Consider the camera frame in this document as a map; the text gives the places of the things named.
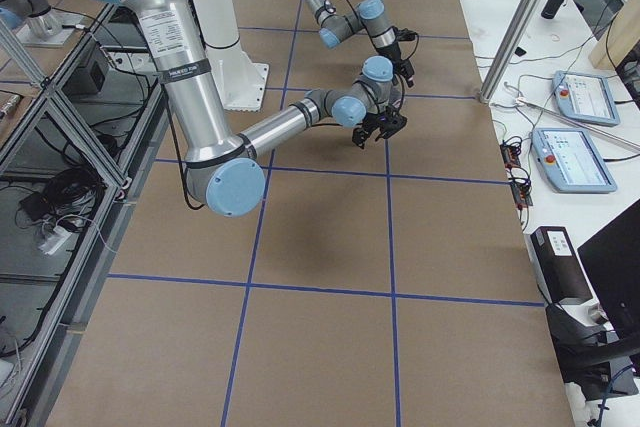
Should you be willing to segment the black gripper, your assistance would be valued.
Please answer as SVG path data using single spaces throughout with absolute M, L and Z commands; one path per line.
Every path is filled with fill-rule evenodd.
M 389 47 L 388 58 L 392 62 L 394 72 L 404 78 L 408 88 L 412 88 L 414 86 L 414 67 L 410 60 L 402 58 L 398 44 Z
M 360 126 L 357 126 L 352 132 L 352 143 L 364 149 L 368 139 L 376 133 L 377 136 L 374 139 L 377 142 L 380 139 L 389 139 L 400 131 L 399 128 L 380 128 L 380 114 L 367 113 Z

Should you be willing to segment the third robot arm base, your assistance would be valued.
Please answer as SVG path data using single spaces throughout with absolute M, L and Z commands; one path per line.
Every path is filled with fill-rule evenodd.
M 1 0 L 1 20 L 25 46 L 61 47 L 71 35 L 48 0 Z

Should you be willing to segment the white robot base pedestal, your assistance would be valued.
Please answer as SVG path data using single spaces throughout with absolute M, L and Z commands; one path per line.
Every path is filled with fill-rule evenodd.
M 205 52 L 223 107 L 261 109 L 269 66 L 254 63 L 242 48 L 232 0 L 193 0 Z

